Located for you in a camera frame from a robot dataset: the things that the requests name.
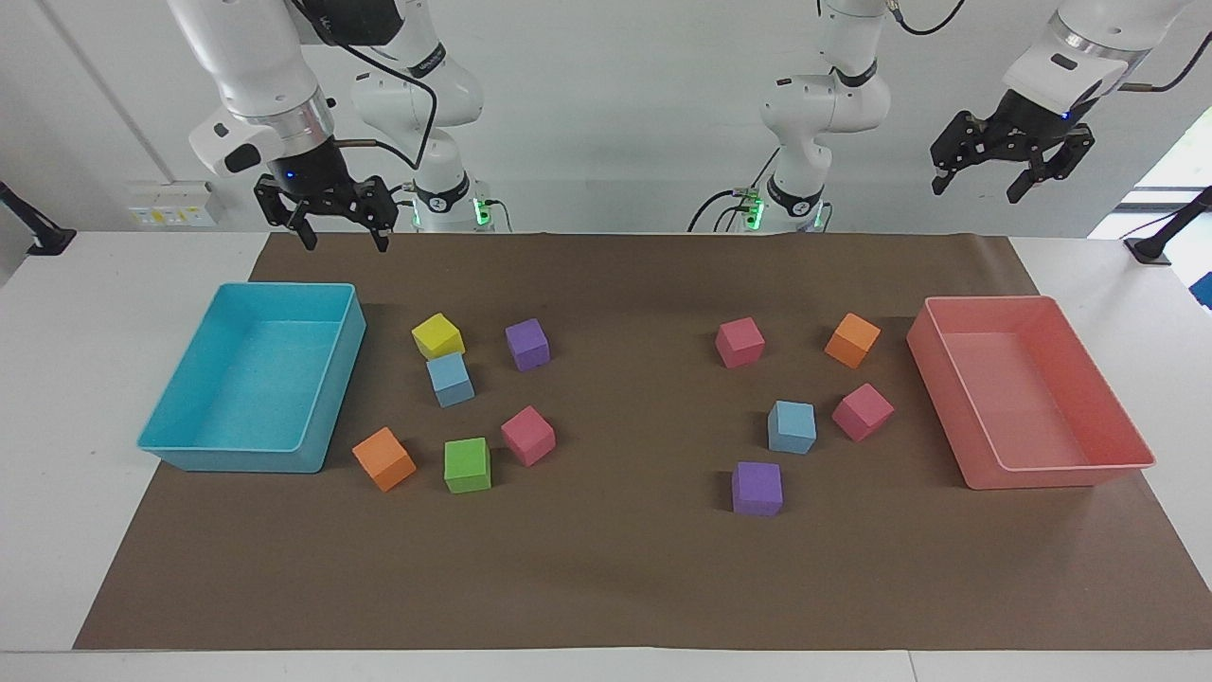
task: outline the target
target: blue bin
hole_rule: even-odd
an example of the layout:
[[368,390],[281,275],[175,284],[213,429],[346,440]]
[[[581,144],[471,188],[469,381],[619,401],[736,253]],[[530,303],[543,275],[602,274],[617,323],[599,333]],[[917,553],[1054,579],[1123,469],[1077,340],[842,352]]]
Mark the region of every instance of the blue bin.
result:
[[139,449],[185,471],[320,471],[365,331],[350,283],[219,286]]

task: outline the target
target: brown tablecloth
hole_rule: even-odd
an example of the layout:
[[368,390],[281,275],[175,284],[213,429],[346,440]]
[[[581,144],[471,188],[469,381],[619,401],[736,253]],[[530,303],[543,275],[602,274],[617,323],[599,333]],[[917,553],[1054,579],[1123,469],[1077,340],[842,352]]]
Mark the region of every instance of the brown tablecloth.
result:
[[[252,277],[358,286],[327,465],[161,465],[78,648],[1212,648],[1212,595],[1139,475],[964,487],[904,337],[926,296],[1034,293],[1006,239],[274,235]],[[438,310],[479,394],[446,411],[410,337]],[[884,328],[857,372],[822,353],[850,310]],[[745,315],[766,357],[726,371],[715,327]],[[503,328],[528,316],[554,361],[519,374]],[[856,445],[829,415],[868,382],[898,412]],[[776,400],[817,407],[808,455],[766,451]],[[528,405],[560,437],[530,470],[498,431]],[[384,425],[421,468],[387,494],[349,452]],[[451,495],[442,443],[476,436],[494,487]],[[779,516],[728,511],[742,460],[782,465]]]

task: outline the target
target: black band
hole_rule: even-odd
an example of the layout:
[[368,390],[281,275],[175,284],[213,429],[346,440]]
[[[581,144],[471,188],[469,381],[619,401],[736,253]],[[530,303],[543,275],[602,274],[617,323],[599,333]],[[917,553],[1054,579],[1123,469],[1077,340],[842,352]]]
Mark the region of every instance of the black band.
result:
[[435,213],[448,213],[454,204],[467,196],[468,190],[471,189],[471,178],[463,173],[463,179],[453,189],[447,189],[446,191],[439,191],[434,194],[433,191],[425,191],[422,188],[417,188],[417,197],[424,201],[425,207],[430,212]]
[[774,178],[771,177],[766,183],[766,191],[770,193],[770,197],[773,199],[776,204],[783,206],[787,214],[793,218],[802,218],[808,217],[808,214],[812,213],[812,208],[816,207],[818,201],[821,201],[821,195],[824,194],[825,190],[822,187],[821,191],[817,191],[811,196],[796,196],[779,189],[778,184],[774,183]]
[[445,61],[446,46],[439,42],[438,47],[434,47],[434,51],[430,52],[428,57],[422,59],[421,63],[415,67],[408,67],[408,75],[416,79],[425,78],[427,75],[434,73],[434,69],[442,65],[442,62]]
[[879,61],[873,61],[871,67],[858,75],[846,75],[837,67],[834,67],[834,73],[837,74],[837,81],[846,87],[862,87],[867,85],[867,81],[875,78],[879,64]]

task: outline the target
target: pink cube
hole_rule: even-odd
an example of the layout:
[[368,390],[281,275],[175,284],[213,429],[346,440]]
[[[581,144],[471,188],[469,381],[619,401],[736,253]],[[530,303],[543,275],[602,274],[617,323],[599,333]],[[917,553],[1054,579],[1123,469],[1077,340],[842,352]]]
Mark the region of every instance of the pink cube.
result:
[[524,466],[531,466],[555,449],[555,430],[533,407],[518,413],[501,428],[505,445]]
[[765,349],[766,339],[751,316],[721,323],[715,334],[715,350],[728,369],[758,362]]
[[842,399],[834,411],[834,422],[856,443],[867,439],[884,426],[896,409],[870,384],[864,384],[857,391]]

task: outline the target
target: table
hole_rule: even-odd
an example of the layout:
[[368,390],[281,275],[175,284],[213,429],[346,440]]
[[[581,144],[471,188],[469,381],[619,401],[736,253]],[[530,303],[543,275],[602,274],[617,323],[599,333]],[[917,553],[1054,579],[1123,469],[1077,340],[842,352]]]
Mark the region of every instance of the table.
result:
[[[1212,652],[787,653],[561,652],[65,653],[158,460],[133,447],[215,287],[247,277],[263,234],[86,233],[29,259],[0,288],[0,677],[514,680],[1193,678]],[[1205,580],[1212,575],[1212,317],[1164,268],[1117,242],[1016,239],[1159,458],[1148,480]],[[156,310],[155,327],[144,310]],[[1149,362],[1139,359],[1149,357]],[[601,672],[591,674],[587,670]]]

